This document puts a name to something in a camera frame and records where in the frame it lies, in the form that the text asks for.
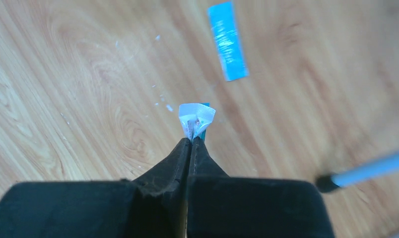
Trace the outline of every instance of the wooden table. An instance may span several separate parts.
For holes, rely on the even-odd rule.
[[[217,110],[231,176],[304,179],[399,149],[399,0],[235,1],[250,76],[223,78],[212,0],[0,1],[0,197],[25,180],[133,179]],[[399,173],[325,195],[339,238],[399,230]]]

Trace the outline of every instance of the blue pole with black end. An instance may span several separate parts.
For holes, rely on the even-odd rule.
[[[320,192],[332,192],[371,178],[399,170],[399,152],[339,174],[328,174],[317,178]]]

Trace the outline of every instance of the crumpled paper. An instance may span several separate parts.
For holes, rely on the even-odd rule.
[[[179,106],[179,120],[185,136],[190,140],[199,136],[212,123],[215,109],[201,103],[186,103]]]

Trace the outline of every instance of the black tip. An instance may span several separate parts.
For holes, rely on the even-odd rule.
[[[332,181],[331,175],[324,175],[318,177],[316,180],[316,186],[319,192],[322,193],[332,192],[340,188],[340,186],[338,186]]]

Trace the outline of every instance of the wooden surface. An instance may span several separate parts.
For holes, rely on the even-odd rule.
[[[0,1],[0,197],[134,179],[183,137],[188,102],[216,108],[206,144],[231,176],[313,181],[399,149],[399,0],[235,1],[251,76],[233,82],[216,3]],[[399,230],[399,173],[324,199],[339,238]]]

